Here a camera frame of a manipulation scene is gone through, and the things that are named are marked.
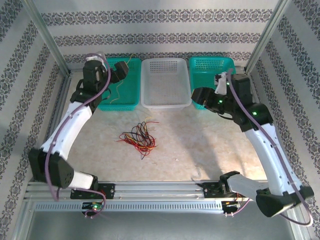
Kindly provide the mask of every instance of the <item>tangled wires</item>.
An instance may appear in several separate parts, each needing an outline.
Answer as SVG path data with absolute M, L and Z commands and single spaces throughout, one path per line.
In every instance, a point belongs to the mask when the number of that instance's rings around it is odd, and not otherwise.
M 144 157 L 148 156 L 151 150 L 156 147 L 156 139 L 148 133 L 147 124 L 149 123 L 158 124 L 159 122 L 146 122 L 146 120 L 144 120 L 144 122 L 134 126 L 130 132 L 123 132 L 119 136 L 120 140 L 117 142 L 126 142 L 127 144 L 133 145 L 143 156 L 142 159 L 144 159 Z

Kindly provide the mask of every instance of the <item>cable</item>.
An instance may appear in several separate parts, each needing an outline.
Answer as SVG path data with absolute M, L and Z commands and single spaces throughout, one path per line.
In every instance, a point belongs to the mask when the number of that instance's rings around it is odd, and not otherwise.
M 258 127 L 258 129 L 265 135 L 265 137 L 270 141 L 270 143 L 272 144 L 279 160 L 280 160 L 280 163 L 281 163 L 281 166 L 286 174 L 286 177 L 288 178 L 293 190 L 295 191 L 296 195 L 298 196 L 299 200 L 301 201 L 302 205 L 305 207 L 305 210 L 307 211 L 307 214 L 309 215 L 309 218 L 310 220 L 306 223 L 304 222 L 298 222 L 298 221 L 295 221 L 293 219 L 290 219 L 288 218 L 287 216 L 283 215 L 282 213 L 280 213 L 279 215 L 282 216 L 283 218 L 295 223 L 295 224 L 298 224 L 298 225 L 301 225 L 301 226 L 306 226 L 306 227 L 309 227 L 313 224 L 314 222 L 314 219 L 312 217 L 312 214 L 309 210 L 309 207 L 306 203 L 306 201 L 304 200 L 304 198 L 302 197 L 302 195 L 300 194 L 298 188 L 296 187 L 295 183 L 294 183 L 294 180 L 293 178 L 291 177 L 290 173 L 289 173 L 289 170 L 287 169 L 287 166 L 286 166 L 286 163 L 278 149 L 278 146 L 276 145 L 276 143 L 274 142 L 274 140 L 272 139 L 272 137 L 270 137 L 268 135 L 268 133 L 264 130 L 264 128 L 250 115 L 250 113 L 246 110 L 246 108 L 243 106 L 243 104 L 241 103 L 235 89 L 234 89 L 234 86 L 232 85 L 232 81 L 231 81 L 231 74 L 232 74 L 232 69 L 230 69 L 227 73 L 227 81 L 229 82 L 229 87 L 230 87 L 230 90 L 232 92 L 232 95 L 235 99 L 235 101 L 238 103 L 239 107 L 241 108 L 241 110 L 244 112 L 244 114 Z
M 61 131 L 63 130 L 63 128 L 65 127 L 65 125 L 67 124 L 67 122 L 73 117 L 73 115 L 79 111 L 81 108 L 85 107 L 86 105 L 88 105 L 89 103 L 91 103 L 93 100 L 95 100 L 96 98 L 98 98 L 101 94 L 104 93 L 104 91 L 108 88 L 109 86 L 109 83 L 110 83 L 110 79 L 111 79 L 111 70 L 110 70 L 110 66 L 109 66 L 109 63 L 106 59 L 106 57 L 104 55 L 99 55 L 97 53 L 89 53 L 89 54 L 86 54 L 84 56 L 84 58 L 87 58 L 87 57 L 92 57 L 92 56 L 96 56 L 96 57 L 99 57 L 101 58 L 104 63 L 107 65 L 107 68 L 106 66 L 103 64 L 104 68 L 106 69 L 107 71 L 107 81 L 104 85 L 104 87 L 101 89 L 100 92 L 98 92 L 96 95 L 94 95 L 93 97 L 91 97 L 90 99 L 88 99 L 87 101 L 85 101 L 84 103 L 82 103 L 80 106 L 78 106 L 75 110 L 73 110 L 69 116 L 67 116 L 67 118 L 62 122 L 62 124 L 60 125 L 60 127 L 58 128 L 58 130 L 56 131 L 56 134 L 54 135 L 53 137 L 53 140 L 52 140 L 52 143 L 50 144 L 50 147 L 49 147 L 49 150 L 46 154 L 46 157 L 45 157 L 45 162 L 44 162 L 44 174 L 45 174 L 45 180 L 49 186 L 49 190 L 51 192 L 51 195 L 53 197 L 53 199 L 58 202 L 59 201 L 59 193 L 55 194 L 55 191 L 53 189 L 53 185 L 52 185 L 52 182 L 51 182 L 51 178 L 50 178 L 50 173 L 49 173 L 49 159 L 50 159 L 50 155 L 51 155 L 51 152 L 54 148 L 54 146 L 56 145 L 56 142 L 57 142 L 57 139 L 58 139 L 58 136 L 60 135 Z M 84 191 L 84 192 L 89 192 L 89 193 L 95 193 L 95 194 L 99 194 L 101 195 L 102 193 L 99 192 L 99 191 L 94 191 L 94 190 L 90 190 L 90 189 L 82 189 L 81 188 L 81 191 Z M 106 205 L 106 197 L 103 197 L 103 207 Z
M 225 213 L 225 216 L 232 216 L 233 217 L 234 215 L 240 213 L 248 205 L 249 202 L 250 202 L 250 198 L 237 211 L 232 212 L 232 213 Z
M 123 83 L 124 83 L 124 80 L 122 79 L 121 82 L 120 82 L 120 84 L 118 84 L 118 85 L 116 86 L 115 90 L 116 90 L 116 93 L 118 94 L 118 97 L 115 98 L 115 99 L 113 99 L 113 100 L 111 100 L 109 104 L 112 104 L 113 101 L 118 100 L 118 99 L 120 98 L 120 93 L 119 93 L 118 88 L 119 88 Z
M 110 90 L 110 88 L 107 88 L 106 91 L 109 91 L 110 94 L 109 94 L 107 97 L 103 98 L 103 99 L 101 100 L 101 102 L 104 101 L 104 100 L 108 100 L 108 99 L 111 97 L 111 90 Z
M 234 200 L 234 202 L 236 202 L 239 198 L 239 193 L 236 193 L 236 199 Z
M 94 212 L 96 214 L 93 215 L 93 216 L 90 216 L 91 219 L 94 219 L 95 217 L 97 217 L 104 210 L 104 208 L 106 206 L 107 199 L 106 199 L 106 196 L 102 192 L 94 191 L 94 190 L 90 190 L 90 189 L 83 189 L 83 188 L 77 188 L 76 190 L 84 191 L 84 192 L 88 192 L 88 193 L 99 194 L 103 198 L 103 201 L 102 201 L 103 202 L 103 206 L 101 207 L 101 209 L 99 211 L 96 211 L 96 210 L 93 210 L 93 209 L 89 209 L 89 210 L 85 211 L 85 213 L 84 213 L 85 217 L 88 216 L 89 212 Z
M 136 55 L 136 54 L 135 54 L 135 53 L 132 53 L 132 54 L 131 54 L 129 60 L 126 62 L 127 65 L 128 65 L 128 63 L 131 61 L 131 58 L 132 58 L 133 55 Z
M 147 124 L 148 123 L 156 123 L 157 121 L 148 121 L 147 117 L 142 123 L 138 123 L 137 126 L 134 126 L 131 131 L 123 132 L 120 134 L 117 142 L 125 142 L 127 144 L 133 145 L 135 149 L 137 149 L 144 159 L 145 156 L 149 155 L 152 149 L 156 147 L 156 139 L 151 136 L 148 132 Z
M 58 187 L 58 189 L 56 190 L 56 198 L 59 199 L 59 192 L 61 190 L 61 187 Z
M 222 116 L 219 113 L 218 113 L 218 116 L 226 120 L 234 120 L 232 117 Z

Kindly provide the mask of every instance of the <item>yellow wire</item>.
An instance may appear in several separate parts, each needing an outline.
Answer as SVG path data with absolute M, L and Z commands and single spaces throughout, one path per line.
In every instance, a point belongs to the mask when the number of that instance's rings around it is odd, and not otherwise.
M 153 118 L 153 116 L 148 116 L 148 117 L 145 118 L 144 122 L 147 123 L 146 120 L 147 119 L 152 119 L 152 118 Z M 147 125 L 144 125 L 144 130 L 147 131 Z
M 119 94 L 118 88 L 119 88 L 119 87 L 121 86 L 121 84 L 123 84 L 123 83 L 124 83 L 124 80 L 122 79 L 122 80 L 121 80 L 121 83 L 120 83 L 118 86 L 116 86 L 115 90 L 116 90 L 116 93 L 118 94 L 118 97 L 115 98 L 115 99 L 113 99 L 113 100 L 109 103 L 109 105 L 110 105 L 113 101 L 118 100 L 118 99 L 120 98 L 120 94 Z
M 128 134 L 125 134 L 125 135 L 126 135 L 126 137 L 127 137 L 128 139 L 130 139 L 130 140 L 132 140 L 132 141 L 136 142 L 137 144 L 138 144 L 138 143 L 142 143 L 142 141 L 137 141 L 137 140 L 134 140 L 133 138 L 129 137 L 129 136 L 128 136 Z M 153 146 L 153 147 L 148 147 L 148 146 L 139 146 L 139 148 L 142 148 L 142 149 L 154 149 L 154 148 L 155 148 L 155 146 Z
M 135 54 L 135 53 L 132 53 L 131 56 L 130 56 L 130 58 L 129 58 L 129 60 L 126 62 L 126 64 L 128 64 L 128 63 L 131 61 L 131 58 L 132 58 L 133 55 L 136 55 L 136 54 Z

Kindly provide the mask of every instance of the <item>black mounting bracket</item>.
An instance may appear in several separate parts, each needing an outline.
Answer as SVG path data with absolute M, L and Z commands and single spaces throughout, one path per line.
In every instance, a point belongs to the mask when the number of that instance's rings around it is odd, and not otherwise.
M 221 187 L 221 183 L 216 182 L 203 182 L 197 184 L 203 189 L 203 196 L 205 199 L 217 198 L 236 198 L 237 194 L 234 192 L 225 192 Z
M 114 183 L 99 183 L 98 192 L 101 192 L 105 195 L 106 199 L 114 199 L 116 185 Z M 70 199 L 103 199 L 100 194 L 80 191 L 80 190 L 71 190 Z

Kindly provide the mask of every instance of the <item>wall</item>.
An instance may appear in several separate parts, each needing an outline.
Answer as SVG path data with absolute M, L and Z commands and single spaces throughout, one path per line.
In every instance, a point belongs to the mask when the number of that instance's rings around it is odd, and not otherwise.
M 278 0 L 34 0 L 71 69 L 83 56 L 217 55 L 245 66 Z
M 11 239 L 63 76 L 19 0 L 0 0 L 0 240 Z
M 295 173 L 314 190 L 312 239 L 320 238 L 319 19 L 319 0 L 293 0 L 250 72 Z

